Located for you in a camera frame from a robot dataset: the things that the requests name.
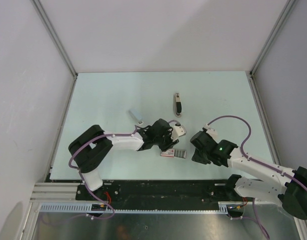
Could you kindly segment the beige black handled stapler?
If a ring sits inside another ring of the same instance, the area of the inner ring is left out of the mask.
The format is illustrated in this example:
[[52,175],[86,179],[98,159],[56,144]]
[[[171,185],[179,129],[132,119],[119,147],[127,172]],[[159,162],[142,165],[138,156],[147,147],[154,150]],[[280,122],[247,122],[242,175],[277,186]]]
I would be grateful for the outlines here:
[[174,114],[178,118],[182,116],[182,102],[178,92],[174,94]]

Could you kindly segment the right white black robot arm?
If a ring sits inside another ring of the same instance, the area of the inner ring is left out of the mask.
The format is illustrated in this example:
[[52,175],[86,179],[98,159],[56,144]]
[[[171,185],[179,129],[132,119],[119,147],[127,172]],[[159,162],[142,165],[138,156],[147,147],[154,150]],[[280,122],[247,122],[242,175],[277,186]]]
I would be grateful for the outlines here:
[[190,139],[195,148],[192,161],[237,169],[253,177],[249,179],[237,174],[231,175],[224,188],[228,200],[245,197],[274,203],[291,216],[307,220],[306,168],[300,166],[292,169],[265,163],[247,156],[233,142],[217,142],[211,132],[211,129],[203,129]]

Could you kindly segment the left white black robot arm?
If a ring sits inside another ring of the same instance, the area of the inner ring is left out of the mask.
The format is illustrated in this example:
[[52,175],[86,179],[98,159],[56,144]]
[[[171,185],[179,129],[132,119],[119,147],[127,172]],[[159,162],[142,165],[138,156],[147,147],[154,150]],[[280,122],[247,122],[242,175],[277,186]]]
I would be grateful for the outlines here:
[[110,133],[95,124],[68,146],[71,154],[68,165],[78,170],[86,185],[87,195],[98,200],[104,194],[98,167],[110,151],[140,152],[157,146],[165,152],[172,149],[185,134],[185,128],[178,121],[168,122],[162,118],[145,127],[136,125],[131,133]]

